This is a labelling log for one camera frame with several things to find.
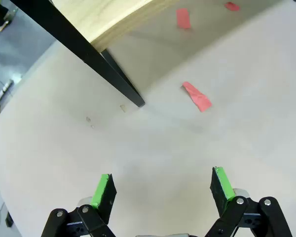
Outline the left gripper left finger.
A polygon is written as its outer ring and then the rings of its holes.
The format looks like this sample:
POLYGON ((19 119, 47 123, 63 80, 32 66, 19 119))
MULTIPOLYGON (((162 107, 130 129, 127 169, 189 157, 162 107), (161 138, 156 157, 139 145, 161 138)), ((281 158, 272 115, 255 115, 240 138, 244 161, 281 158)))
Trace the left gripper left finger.
POLYGON ((52 210, 41 237, 116 237, 108 227, 116 194, 112 175, 101 175, 90 203, 52 210))

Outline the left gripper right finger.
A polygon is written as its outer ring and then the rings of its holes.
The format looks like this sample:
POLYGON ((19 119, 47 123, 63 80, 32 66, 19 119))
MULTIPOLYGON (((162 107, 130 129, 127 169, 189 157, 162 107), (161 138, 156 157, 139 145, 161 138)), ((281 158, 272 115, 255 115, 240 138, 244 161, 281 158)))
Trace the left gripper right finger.
POLYGON ((254 237, 293 237, 276 198, 253 201, 245 190, 232 188, 217 166, 212 168, 210 189, 219 218, 205 237, 235 237, 239 228, 250 229, 254 237))

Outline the long creased red paper scrap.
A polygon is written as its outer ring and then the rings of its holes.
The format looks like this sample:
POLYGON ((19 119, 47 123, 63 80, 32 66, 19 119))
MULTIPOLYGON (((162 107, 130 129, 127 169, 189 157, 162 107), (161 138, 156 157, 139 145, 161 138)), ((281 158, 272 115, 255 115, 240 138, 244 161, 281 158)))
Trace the long creased red paper scrap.
POLYGON ((191 83, 185 81, 183 87, 190 95, 193 103, 198 107, 201 112, 206 111, 212 106, 212 102, 207 98, 206 95, 201 93, 197 88, 195 88, 191 83))

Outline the silver metal floor foot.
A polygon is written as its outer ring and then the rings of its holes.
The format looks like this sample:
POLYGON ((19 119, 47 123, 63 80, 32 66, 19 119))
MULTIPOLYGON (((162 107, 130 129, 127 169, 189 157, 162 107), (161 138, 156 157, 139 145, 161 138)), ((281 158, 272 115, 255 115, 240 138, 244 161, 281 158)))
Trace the silver metal floor foot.
POLYGON ((12 97, 13 89, 19 84, 22 78, 9 79, 0 90, 0 104, 7 102, 12 97))

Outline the rectangular red paper scrap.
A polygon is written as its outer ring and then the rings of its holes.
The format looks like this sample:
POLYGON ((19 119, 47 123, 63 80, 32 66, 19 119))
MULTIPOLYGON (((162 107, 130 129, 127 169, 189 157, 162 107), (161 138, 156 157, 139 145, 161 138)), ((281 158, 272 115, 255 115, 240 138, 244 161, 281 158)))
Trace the rectangular red paper scrap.
POLYGON ((187 8, 179 8, 176 10, 177 26, 181 29, 190 29, 190 16, 187 8))

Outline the small red paper scrap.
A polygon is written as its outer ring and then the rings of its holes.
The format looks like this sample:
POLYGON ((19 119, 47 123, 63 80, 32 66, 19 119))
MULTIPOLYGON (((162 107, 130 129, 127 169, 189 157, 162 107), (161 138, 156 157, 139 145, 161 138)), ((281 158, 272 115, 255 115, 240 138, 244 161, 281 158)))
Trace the small red paper scrap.
POLYGON ((233 3, 233 2, 227 2, 224 4, 225 8, 230 10, 230 11, 239 11, 240 10, 240 6, 233 3))

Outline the black frame wooden two-tier shelf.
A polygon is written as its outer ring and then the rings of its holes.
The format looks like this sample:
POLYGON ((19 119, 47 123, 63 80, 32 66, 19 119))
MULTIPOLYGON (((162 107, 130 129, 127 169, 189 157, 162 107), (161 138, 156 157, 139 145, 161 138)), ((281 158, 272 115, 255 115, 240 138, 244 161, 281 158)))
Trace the black frame wooden two-tier shelf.
POLYGON ((114 58, 109 45, 175 0, 11 0, 120 93, 145 102, 114 58))

